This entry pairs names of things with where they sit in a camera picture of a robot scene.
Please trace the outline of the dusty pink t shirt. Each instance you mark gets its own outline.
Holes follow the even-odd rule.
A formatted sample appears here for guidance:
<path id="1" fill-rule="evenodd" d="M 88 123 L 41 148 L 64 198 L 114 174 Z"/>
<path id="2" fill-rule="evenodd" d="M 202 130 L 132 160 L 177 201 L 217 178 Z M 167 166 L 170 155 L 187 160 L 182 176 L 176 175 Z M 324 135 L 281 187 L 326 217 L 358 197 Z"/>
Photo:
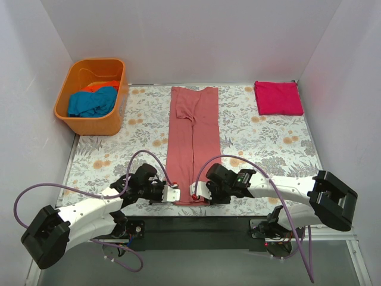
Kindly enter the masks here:
<path id="1" fill-rule="evenodd" d="M 190 186 L 198 179 L 205 182 L 206 171 L 201 167 L 221 154 L 218 125 L 218 88 L 200 91 L 172 87 L 167 143 L 166 172 L 178 183 L 180 206 L 206 205 L 203 198 L 194 200 Z"/>

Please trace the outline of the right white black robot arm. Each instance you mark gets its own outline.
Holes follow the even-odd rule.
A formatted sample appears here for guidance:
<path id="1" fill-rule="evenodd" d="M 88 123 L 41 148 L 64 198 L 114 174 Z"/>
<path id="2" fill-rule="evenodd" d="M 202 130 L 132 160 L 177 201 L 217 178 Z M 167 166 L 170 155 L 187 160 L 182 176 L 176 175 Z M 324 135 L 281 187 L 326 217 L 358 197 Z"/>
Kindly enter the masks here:
<path id="1" fill-rule="evenodd" d="M 275 207 L 255 227 L 258 237 L 284 237 L 293 229 L 312 225 L 325 225 L 342 232 L 352 228 L 358 194 L 331 172 L 321 170 L 304 178 L 267 178 L 254 169 L 235 173 L 216 163 L 206 177 L 206 182 L 198 183 L 196 193 L 210 204 L 228 204 L 232 197 L 278 198 L 294 203 L 291 207 Z"/>

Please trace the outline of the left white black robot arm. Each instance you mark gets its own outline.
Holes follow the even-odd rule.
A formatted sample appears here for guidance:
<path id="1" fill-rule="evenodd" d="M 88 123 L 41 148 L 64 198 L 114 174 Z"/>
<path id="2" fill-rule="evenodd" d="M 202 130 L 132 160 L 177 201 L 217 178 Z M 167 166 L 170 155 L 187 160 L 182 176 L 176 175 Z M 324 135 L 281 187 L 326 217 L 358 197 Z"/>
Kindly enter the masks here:
<path id="1" fill-rule="evenodd" d="M 22 235 L 21 243 L 38 267 L 47 269 L 66 251 L 91 239 L 135 237 L 135 228 L 122 209 L 140 198 L 160 203 L 167 187 L 167 181 L 158 179 L 156 168 L 144 163 L 135 173 L 121 176 L 97 198 L 58 209 L 43 207 Z"/>

